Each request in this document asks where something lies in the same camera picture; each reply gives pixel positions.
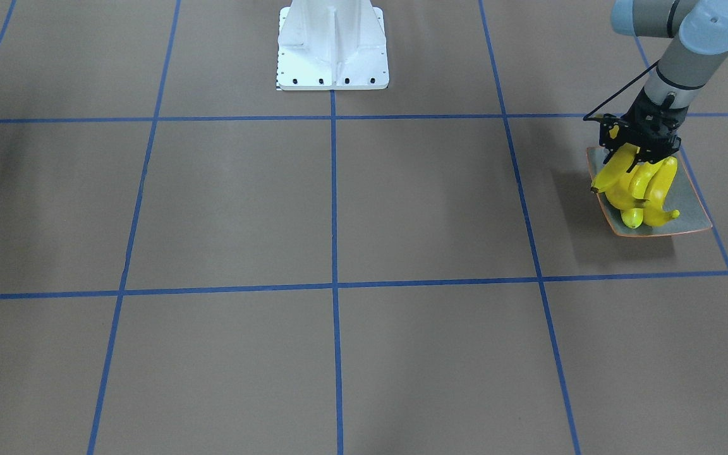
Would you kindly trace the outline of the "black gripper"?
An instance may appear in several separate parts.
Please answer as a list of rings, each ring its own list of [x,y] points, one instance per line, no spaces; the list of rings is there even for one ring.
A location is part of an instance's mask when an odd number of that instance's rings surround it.
[[[598,118],[598,144],[605,150],[603,164],[609,163],[625,143],[634,149],[631,166],[656,164],[674,155],[681,146],[678,129],[684,124],[687,112],[687,107],[668,109],[666,101],[652,102],[645,89],[641,89],[624,115],[607,113]]]

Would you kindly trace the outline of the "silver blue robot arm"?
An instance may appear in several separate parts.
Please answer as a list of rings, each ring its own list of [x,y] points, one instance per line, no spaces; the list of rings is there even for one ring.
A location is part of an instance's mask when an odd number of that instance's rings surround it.
[[[610,23],[621,35],[670,40],[629,110],[599,119],[610,156],[630,144],[630,164],[658,163],[678,152],[690,104],[728,58],[728,1],[616,1]]]

